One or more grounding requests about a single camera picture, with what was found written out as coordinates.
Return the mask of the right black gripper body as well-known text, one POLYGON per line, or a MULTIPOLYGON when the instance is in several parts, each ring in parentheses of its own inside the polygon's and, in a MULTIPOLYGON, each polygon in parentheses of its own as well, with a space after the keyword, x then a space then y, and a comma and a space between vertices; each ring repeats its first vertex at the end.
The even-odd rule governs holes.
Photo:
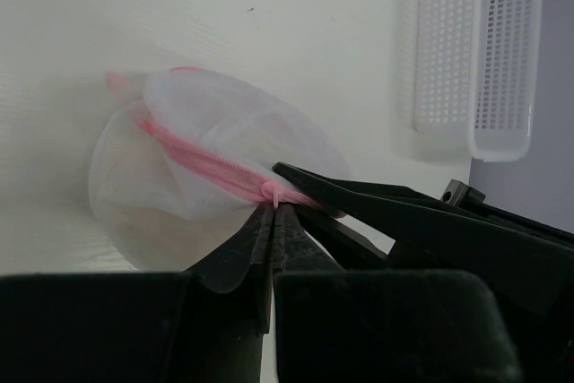
POLYGON ((499 226, 573 248, 572 233, 487 205, 484 199, 485 194, 454 179, 449 182, 441 198, 446 204, 459 207, 499 226))

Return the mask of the white perforated plastic basket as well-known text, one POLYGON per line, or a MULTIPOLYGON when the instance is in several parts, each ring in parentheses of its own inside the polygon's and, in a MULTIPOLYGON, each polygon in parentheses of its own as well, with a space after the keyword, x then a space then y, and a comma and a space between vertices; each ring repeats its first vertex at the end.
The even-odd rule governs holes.
POLYGON ((399 0, 397 91, 418 134, 486 162, 529 149, 543 0, 399 0))

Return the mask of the white mesh pink-trimmed laundry bag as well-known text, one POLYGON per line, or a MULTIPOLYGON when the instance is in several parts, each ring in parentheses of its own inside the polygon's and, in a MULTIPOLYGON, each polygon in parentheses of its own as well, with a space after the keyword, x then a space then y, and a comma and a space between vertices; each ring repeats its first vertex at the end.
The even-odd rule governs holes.
POLYGON ((181 271, 235 234, 258 205, 317 201, 274 173, 279 162, 348 179, 328 135, 298 109, 237 78, 195 67, 133 84, 106 77, 122 101, 96 144, 89 201, 135 268, 181 271))

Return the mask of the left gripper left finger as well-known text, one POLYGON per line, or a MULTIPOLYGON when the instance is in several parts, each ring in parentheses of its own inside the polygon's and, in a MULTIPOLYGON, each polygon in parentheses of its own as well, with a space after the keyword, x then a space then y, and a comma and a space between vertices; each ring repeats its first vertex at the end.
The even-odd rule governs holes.
POLYGON ((273 229, 261 205, 182 272, 4 277, 2 381, 259 381, 273 229))

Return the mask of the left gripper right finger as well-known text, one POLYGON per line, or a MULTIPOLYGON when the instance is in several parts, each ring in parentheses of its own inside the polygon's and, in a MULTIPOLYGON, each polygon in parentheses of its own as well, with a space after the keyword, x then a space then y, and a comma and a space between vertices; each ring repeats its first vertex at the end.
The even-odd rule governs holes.
POLYGON ((517 351, 482 280, 457 270, 346 271, 302 229, 274 226, 281 382, 519 382, 517 351))

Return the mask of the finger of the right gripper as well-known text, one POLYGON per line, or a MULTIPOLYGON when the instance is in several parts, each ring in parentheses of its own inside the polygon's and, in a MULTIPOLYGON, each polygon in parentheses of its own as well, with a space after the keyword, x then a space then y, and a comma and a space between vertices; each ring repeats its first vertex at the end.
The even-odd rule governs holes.
POLYGON ((273 171, 319 203, 477 275, 523 309, 573 305, 573 248, 499 226, 409 187, 333 179, 282 162, 273 171))
POLYGON ((345 270, 382 270, 390 267, 385 252, 336 219, 302 205, 295 213, 303 229, 345 270))

